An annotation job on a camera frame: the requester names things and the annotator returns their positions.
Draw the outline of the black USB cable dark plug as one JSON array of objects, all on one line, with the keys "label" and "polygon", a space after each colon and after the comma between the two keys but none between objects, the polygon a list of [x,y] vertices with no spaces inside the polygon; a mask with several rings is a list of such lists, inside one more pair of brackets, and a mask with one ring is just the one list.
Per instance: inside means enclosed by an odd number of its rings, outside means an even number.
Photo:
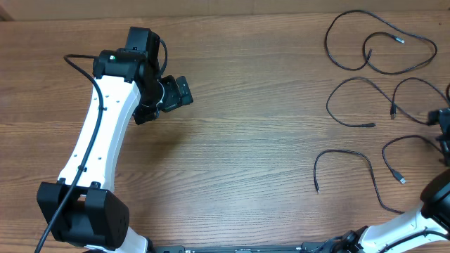
[{"label": "black USB cable dark plug", "polygon": [[345,79],[343,81],[341,81],[334,89],[333,91],[330,93],[329,97],[327,98],[326,101],[326,111],[327,113],[331,116],[332,119],[334,119],[338,124],[341,124],[345,127],[351,127],[351,128],[373,128],[376,126],[376,123],[371,122],[371,123],[360,123],[360,124],[349,124],[346,122],[343,122],[341,120],[339,120],[330,110],[329,107],[329,103],[331,98],[333,97],[334,93],[344,84],[349,83],[349,82],[353,82],[353,81],[362,81],[366,84],[371,85],[374,89],[376,89],[379,93],[381,93],[389,102],[390,102],[390,116],[392,117],[392,119],[395,118],[395,115],[397,113],[397,110],[399,110],[402,114],[404,114],[405,116],[407,116],[410,120],[412,120],[415,123],[419,123],[422,125],[428,125],[428,123],[425,123],[423,121],[420,121],[419,119],[413,117],[412,115],[410,115],[409,113],[407,113],[402,107],[400,107],[397,103],[396,103],[396,95],[397,95],[397,91],[399,89],[399,87],[403,84],[406,83],[408,81],[411,80],[415,80],[415,81],[419,81],[421,83],[427,84],[429,87],[431,87],[434,91],[436,91],[444,100],[444,102],[449,105],[449,94],[447,92],[443,92],[441,90],[439,90],[434,84],[430,83],[429,81],[426,81],[424,79],[418,78],[418,77],[409,77],[406,79],[401,80],[394,88],[394,91],[392,93],[392,97],[390,98],[375,82],[373,82],[372,80],[366,78],[366,77],[351,77],[349,79]]}]

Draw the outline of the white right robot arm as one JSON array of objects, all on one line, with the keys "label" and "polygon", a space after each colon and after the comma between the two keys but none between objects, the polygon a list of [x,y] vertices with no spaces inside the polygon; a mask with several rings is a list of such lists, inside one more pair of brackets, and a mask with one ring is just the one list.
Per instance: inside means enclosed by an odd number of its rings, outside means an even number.
[{"label": "white right robot arm", "polygon": [[323,245],[321,252],[405,252],[421,245],[449,240],[449,170],[423,189],[419,205],[377,225],[348,231]]}]

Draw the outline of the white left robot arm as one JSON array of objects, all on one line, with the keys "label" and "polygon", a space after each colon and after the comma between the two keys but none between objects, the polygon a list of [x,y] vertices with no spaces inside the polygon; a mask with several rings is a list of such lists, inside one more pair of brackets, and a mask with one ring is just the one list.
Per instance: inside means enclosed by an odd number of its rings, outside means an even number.
[{"label": "white left robot arm", "polygon": [[128,123],[143,124],[193,102],[185,77],[165,75],[165,42],[131,27],[126,45],[93,57],[93,86],[82,130],[54,183],[43,182],[37,202],[44,235],[89,252],[152,252],[152,242],[129,224],[129,208],[115,194],[115,169]]}]

